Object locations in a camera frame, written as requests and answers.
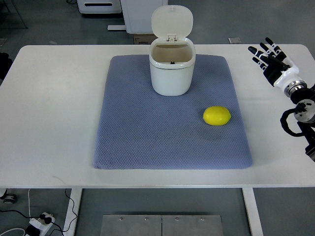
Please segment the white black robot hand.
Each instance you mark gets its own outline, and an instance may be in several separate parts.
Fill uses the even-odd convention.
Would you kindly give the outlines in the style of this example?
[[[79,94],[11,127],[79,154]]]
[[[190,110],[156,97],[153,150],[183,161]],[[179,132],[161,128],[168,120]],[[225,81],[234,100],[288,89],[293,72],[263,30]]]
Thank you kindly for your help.
[[[260,43],[260,49],[249,46],[253,61],[262,69],[264,77],[275,88],[291,97],[299,89],[306,89],[306,82],[299,76],[296,63],[269,37]]]

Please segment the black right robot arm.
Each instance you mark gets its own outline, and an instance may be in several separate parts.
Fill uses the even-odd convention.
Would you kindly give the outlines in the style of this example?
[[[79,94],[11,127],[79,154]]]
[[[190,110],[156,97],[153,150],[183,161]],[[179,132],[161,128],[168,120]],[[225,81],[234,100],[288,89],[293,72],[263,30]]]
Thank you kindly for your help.
[[[315,88],[308,88],[303,81],[294,81],[284,89],[285,95],[295,104],[295,107],[283,112],[280,119],[283,130],[292,137],[305,137],[308,146],[306,155],[315,159]],[[289,115],[293,114],[301,132],[293,132],[287,123]]]

